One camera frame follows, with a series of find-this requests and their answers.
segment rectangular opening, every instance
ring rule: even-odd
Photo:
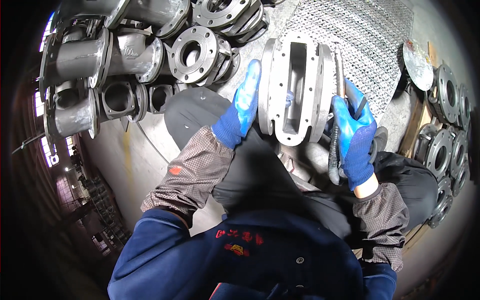
[[[283,132],[285,133],[298,134],[299,132],[306,65],[307,45],[291,43],[287,87],[293,93],[294,98],[290,107],[285,108],[286,118],[283,124]]]

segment flanged pipe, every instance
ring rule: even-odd
[[[116,28],[122,19],[129,19],[155,25],[155,32],[164,37],[175,31],[187,17],[191,4],[189,0],[76,0],[64,1],[59,15],[73,18],[76,15],[105,16],[105,27]]]
[[[135,28],[121,28],[110,33],[112,43],[109,45],[111,63],[106,66],[107,74],[135,74],[141,83],[151,83],[162,72],[167,72],[165,50],[158,37],[149,45],[145,45],[150,33]]]
[[[107,59],[109,33],[102,29],[96,40],[61,44],[57,34],[51,34],[45,45],[40,65],[39,90],[45,101],[45,89],[77,78],[87,78],[91,87],[100,86]]]

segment hose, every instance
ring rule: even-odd
[[[336,94],[345,100],[345,77],[343,74],[343,60],[340,46],[336,43],[335,47],[335,71],[336,71]],[[340,184],[340,175],[338,174],[338,135],[340,128],[334,122],[332,134],[330,135],[330,150],[328,153],[328,177],[334,185]]]

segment hand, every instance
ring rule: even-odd
[[[220,119],[212,125],[212,132],[225,146],[234,149],[247,135],[258,107],[258,84],[262,74],[259,60],[252,60],[248,65],[245,80],[240,84],[233,102]]]
[[[355,113],[364,95],[348,79],[345,79],[345,91],[349,105]],[[340,162],[348,177],[348,186],[353,191],[373,174],[373,165],[368,162],[370,159],[368,151],[377,130],[377,122],[373,118],[368,102],[363,107],[358,120],[352,118],[347,104],[341,97],[333,96],[332,103],[335,122],[340,128],[338,137]]]

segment concrete floor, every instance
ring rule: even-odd
[[[438,59],[444,60],[455,73],[459,83],[465,83],[470,90],[474,87],[475,73],[467,59],[464,46],[457,38],[455,29],[445,14],[429,0],[411,0],[414,11],[412,38],[426,49],[431,41],[437,49]],[[266,8],[270,14],[268,32],[255,42],[240,49],[241,66],[237,74],[218,89],[218,92],[232,99],[235,89],[243,79],[244,70],[250,59],[261,59],[266,40],[277,37],[287,18],[296,6],[296,0],[287,0],[276,8]],[[393,99],[384,114],[380,125],[389,129],[390,139],[387,150],[396,151],[407,128],[411,103],[406,95]],[[180,152],[168,134],[163,115],[147,114],[141,121],[147,136],[167,161]],[[112,189],[115,191],[120,210],[127,226],[133,229],[142,215],[140,204],[145,195],[152,190],[166,173],[167,161],[160,158],[141,134],[136,124],[130,124],[125,133],[119,120],[102,123],[100,135],[91,140],[83,135],[89,153]],[[447,218],[436,229],[429,230],[422,239],[404,257],[404,269],[398,273],[397,290],[394,299],[405,295],[420,284],[457,242],[470,219],[474,204],[474,186],[467,182]],[[205,231],[221,221],[223,208],[213,199],[207,201],[205,209],[199,210],[193,217],[191,234]]]

